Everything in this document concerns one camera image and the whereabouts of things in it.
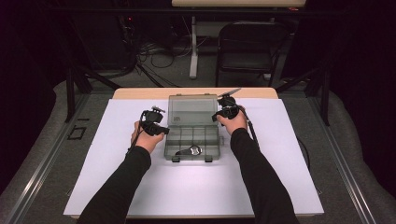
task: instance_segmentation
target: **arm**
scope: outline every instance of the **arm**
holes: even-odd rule
[[[138,121],[134,127],[131,142],[137,136]],[[139,134],[135,147],[130,149],[125,160],[92,197],[78,223],[124,223],[134,193],[151,165],[149,154],[161,140],[163,133],[155,136],[145,132]]]
[[[290,196],[275,170],[247,131],[242,112],[234,119],[218,116],[231,135],[231,149],[239,161],[256,223],[298,223]]]

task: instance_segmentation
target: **hand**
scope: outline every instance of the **hand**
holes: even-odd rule
[[[227,119],[224,118],[221,115],[217,115],[216,118],[218,121],[223,124],[227,130],[227,132],[231,135],[233,134],[233,131],[235,131],[238,128],[244,128],[248,129],[248,124],[247,124],[247,118],[245,117],[244,113],[239,110],[238,114],[236,115],[235,118],[233,119]]]
[[[148,153],[151,154],[151,152],[154,150],[155,146],[157,146],[157,144],[163,140],[163,137],[165,136],[165,134],[160,133],[158,135],[151,136],[148,133],[146,133],[145,131],[143,131],[142,127],[140,127],[140,130],[137,130],[138,127],[139,127],[139,121],[134,123],[134,132],[132,133],[131,144],[136,139],[137,132],[141,132],[139,134],[139,137],[137,138],[135,145],[137,147],[143,147],[145,150],[148,151]]]

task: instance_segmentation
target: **black sleeve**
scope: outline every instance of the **black sleeve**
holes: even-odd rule
[[[84,208],[78,223],[124,223],[132,198],[151,165],[149,153],[134,147]]]
[[[233,132],[231,149],[239,161],[256,223],[299,223],[288,192],[246,129]]]

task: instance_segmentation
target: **white paper sheet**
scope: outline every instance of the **white paper sheet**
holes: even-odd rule
[[[247,109],[259,139],[262,153],[273,165],[293,202],[297,215],[322,214],[311,176],[306,168],[289,116],[281,100],[236,99]],[[110,100],[92,141],[78,182],[64,210],[78,217],[94,193],[106,182],[124,159],[130,146],[134,122],[153,105],[167,110],[167,100]],[[167,113],[162,126],[167,126]],[[161,141],[151,154],[152,165],[142,179],[130,206],[128,217],[234,217],[253,215],[230,150],[230,135],[224,137],[218,161],[173,163],[163,156]]]

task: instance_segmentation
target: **black chair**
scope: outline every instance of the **black chair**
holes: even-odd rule
[[[220,72],[271,74],[272,85],[279,50],[289,36],[287,27],[277,22],[236,21],[219,32],[216,87]]]

